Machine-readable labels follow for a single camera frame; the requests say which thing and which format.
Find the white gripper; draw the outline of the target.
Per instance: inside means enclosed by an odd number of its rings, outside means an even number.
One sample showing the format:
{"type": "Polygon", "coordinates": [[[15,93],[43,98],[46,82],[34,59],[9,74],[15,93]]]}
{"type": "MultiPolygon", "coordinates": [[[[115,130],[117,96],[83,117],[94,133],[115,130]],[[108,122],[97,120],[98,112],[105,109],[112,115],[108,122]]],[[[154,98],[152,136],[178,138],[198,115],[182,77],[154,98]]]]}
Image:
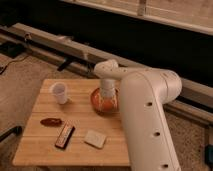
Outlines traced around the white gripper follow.
{"type": "Polygon", "coordinates": [[[102,108],[103,98],[112,98],[113,105],[116,110],[119,109],[118,105],[118,90],[115,89],[115,81],[113,79],[101,79],[100,80],[100,93],[97,95],[98,106],[102,108]]]}

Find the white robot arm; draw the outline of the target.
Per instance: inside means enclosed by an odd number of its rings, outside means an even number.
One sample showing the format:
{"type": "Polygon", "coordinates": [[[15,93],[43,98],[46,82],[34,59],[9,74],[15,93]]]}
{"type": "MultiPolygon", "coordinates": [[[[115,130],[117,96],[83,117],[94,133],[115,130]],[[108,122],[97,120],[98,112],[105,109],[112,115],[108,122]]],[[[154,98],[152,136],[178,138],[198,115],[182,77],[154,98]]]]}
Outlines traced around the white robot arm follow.
{"type": "Polygon", "coordinates": [[[94,73],[120,82],[118,102],[132,171],[181,171],[163,105],[182,90],[178,74],[150,67],[99,62],[94,73]]]}

